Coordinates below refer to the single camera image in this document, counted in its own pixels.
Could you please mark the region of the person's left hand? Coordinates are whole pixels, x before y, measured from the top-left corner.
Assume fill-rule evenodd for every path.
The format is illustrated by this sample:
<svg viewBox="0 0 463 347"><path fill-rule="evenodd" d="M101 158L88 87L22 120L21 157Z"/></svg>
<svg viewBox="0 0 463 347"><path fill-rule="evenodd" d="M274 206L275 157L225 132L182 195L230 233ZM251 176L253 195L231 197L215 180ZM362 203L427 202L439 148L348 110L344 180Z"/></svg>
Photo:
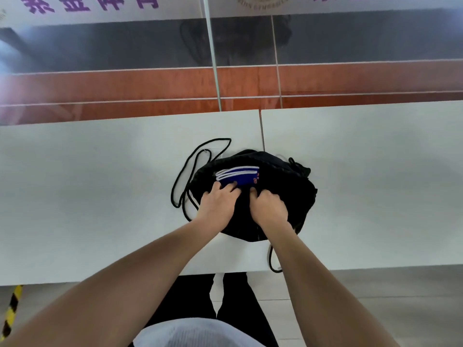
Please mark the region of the person's left hand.
<svg viewBox="0 0 463 347"><path fill-rule="evenodd" d="M223 231L231 220L236 201L215 201L211 191L205 192L201 198L199 210L194 219L206 232L217 235Z"/></svg>

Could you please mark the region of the person's right hand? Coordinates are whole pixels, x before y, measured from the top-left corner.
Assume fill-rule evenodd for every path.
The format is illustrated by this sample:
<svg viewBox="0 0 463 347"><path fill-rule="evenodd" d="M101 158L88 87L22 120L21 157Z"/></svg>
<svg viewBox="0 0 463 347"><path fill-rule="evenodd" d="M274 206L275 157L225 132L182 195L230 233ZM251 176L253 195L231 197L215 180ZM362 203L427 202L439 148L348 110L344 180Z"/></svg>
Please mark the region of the person's right hand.
<svg viewBox="0 0 463 347"><path fill-rule="evenodd" d="M291 227L284 202L268 190L258 193L258 200L250 203L250 211L252 219L266 235Z"/></svg>

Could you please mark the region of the black drawstring bag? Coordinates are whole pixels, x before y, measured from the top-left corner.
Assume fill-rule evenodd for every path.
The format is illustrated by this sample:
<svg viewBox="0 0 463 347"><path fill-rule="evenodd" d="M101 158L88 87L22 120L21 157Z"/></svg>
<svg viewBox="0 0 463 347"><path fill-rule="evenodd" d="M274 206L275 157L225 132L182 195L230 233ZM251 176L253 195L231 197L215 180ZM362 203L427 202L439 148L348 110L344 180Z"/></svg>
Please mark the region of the black drawstring bag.
<svg viewBox="0 0 463 347"><path fill-rule="evenodd" d="M215 138L200 144L187 157L171 189L170 201L182 209L187 221L191 221L186 211L188 200L196 210L204 192L211 190L216 182L214 173L222 169L240 166L260 167L257 192L268 190L278 195L288 211L288 222L299 234L309 210L313 207L318 190L309 180L311 169L289 158L284 161L268 152L245 149L232 156L222 158L231 145L231 138ZM251 216L249 190L241 187L234 214L222 233L247 242L267 240L267 236Z"/></svg>

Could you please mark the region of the person's left forearm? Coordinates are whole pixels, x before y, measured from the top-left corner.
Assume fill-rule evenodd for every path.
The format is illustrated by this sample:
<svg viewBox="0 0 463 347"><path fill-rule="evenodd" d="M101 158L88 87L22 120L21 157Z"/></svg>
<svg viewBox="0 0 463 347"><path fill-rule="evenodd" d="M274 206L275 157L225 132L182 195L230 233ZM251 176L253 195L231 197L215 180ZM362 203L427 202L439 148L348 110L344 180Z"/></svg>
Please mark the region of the person's left forearm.
<svg viewBox="0 0 463 347"><path fill-rule="evenodd" d="M128 347L186 264L225 223L198 216L80 282L3 347Z"/></svg>

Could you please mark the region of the person's right forearm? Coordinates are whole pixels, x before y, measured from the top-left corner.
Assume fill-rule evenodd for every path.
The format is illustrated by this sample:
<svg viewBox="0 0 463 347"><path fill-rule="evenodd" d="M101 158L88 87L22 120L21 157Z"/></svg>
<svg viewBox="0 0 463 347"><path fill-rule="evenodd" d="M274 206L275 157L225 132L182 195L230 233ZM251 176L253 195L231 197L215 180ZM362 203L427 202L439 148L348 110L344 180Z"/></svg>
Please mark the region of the person's right forearm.
<svg viewBox="0 0 463 347"><path fill-rule="evenodd" d="M280 261L307 346L400 347L319 261L287 221L266 221L260 226Z"/></svg>

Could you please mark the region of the blue white-striped garment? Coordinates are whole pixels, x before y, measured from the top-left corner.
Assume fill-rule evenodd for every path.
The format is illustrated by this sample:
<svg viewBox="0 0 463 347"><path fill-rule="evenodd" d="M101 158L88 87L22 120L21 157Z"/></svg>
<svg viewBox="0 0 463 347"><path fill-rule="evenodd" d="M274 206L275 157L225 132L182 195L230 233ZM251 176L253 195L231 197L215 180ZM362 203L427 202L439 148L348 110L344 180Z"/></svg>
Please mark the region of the blue white-striped garment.
<svg viewBox="0 0 463 347"><path fill-rule="evenodd" d="M222 169L213 175L222 187L235 184L236 187L241 188L255 186L259 181L259 172L258 166L240 166Z"/></svg>

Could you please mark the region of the person's black trousers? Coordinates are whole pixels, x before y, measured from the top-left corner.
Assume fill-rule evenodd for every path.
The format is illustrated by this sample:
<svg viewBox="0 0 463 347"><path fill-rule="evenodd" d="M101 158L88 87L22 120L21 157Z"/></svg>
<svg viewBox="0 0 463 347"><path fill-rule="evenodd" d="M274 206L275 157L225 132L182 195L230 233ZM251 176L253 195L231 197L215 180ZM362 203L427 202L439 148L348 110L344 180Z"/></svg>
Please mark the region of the person's black trousers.
<svg viewBox="0 0 463 347"><path fill-rule="evenodd" d="M179 319L220 321L257 340L265 347L279 347L248 283L247 274L224 274L224 296L217 313L210 298L214 277L215 274L179 276L145 328Z"/></svg>

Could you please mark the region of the person's white shirt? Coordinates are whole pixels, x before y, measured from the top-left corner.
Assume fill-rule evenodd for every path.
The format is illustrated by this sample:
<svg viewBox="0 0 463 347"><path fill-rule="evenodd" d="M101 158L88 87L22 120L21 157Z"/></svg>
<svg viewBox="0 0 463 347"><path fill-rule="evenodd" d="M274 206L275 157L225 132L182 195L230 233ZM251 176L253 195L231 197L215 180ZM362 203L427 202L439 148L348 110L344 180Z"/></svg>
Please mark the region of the person's white shirt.
<svg viewBox="0 0 463 347"><path fill-rule="evenodd" d="M215 319L185 318L144 328L134 347L265 347L256 339Z"/></svg>

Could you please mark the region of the white banner with purple print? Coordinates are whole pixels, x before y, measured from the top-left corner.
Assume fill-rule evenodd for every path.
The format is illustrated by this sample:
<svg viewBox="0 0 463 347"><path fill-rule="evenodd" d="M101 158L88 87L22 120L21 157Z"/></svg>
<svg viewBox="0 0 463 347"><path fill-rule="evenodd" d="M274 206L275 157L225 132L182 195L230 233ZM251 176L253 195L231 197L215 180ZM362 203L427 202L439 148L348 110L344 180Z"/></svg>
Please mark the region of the white banner with purple print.
<svg viewBox="0 0 463 347"><path fill-rule="evenodd" d="M0 28L203 17L201 0L0 0Z"/></svg>
<svg viewBox="0 0 463 347"><path fill-rule="evenodd" d="M208 0L212 17L463 9L463 0Z"/></svg>

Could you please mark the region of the yellow black hazard tape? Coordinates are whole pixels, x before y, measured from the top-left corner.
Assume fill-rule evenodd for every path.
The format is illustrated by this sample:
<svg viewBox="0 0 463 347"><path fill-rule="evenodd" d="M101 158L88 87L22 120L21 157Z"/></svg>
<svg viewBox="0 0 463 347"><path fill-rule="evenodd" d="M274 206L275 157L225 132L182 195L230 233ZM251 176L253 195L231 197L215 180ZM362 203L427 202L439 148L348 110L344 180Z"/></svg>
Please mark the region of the yellow black hazard tape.
<svg viewBox="0 0 463 347"><path fill-rule="evenodd" d="M5 313L3 327L0 330L0 343L11 334L16 319L18 306L22 297L24 285L17 285L11 294L9 304Z"/></svg>

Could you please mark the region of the grey metal frame post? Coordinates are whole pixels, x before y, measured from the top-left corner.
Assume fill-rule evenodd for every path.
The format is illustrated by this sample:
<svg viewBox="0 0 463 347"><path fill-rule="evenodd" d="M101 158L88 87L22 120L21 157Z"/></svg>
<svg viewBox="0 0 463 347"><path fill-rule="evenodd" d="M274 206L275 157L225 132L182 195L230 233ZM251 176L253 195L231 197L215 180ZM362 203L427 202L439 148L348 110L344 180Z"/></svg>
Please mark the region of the grey metal frame post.
<svg viewBox="0 0 463 347"><path fill-rule="evenodd" d="M210 14L210 8L209 8L209 0L202 0L202 3L203 3L203 7L204 7L204 16L205 16L206 28L207 28L208 40L209 40L209 46L210 46L211 64L212 64L212 70L213 70L215 86L216 86L216 92L217 92L218 108L219 108L219 111L223 111L222 102L221 102L220 88L219 88L217 62L216 62L216 54L215 54L215 47L214 47L214 40L213 40L213 31L212 31L212 24L211 24L211 14Z"/></svg>

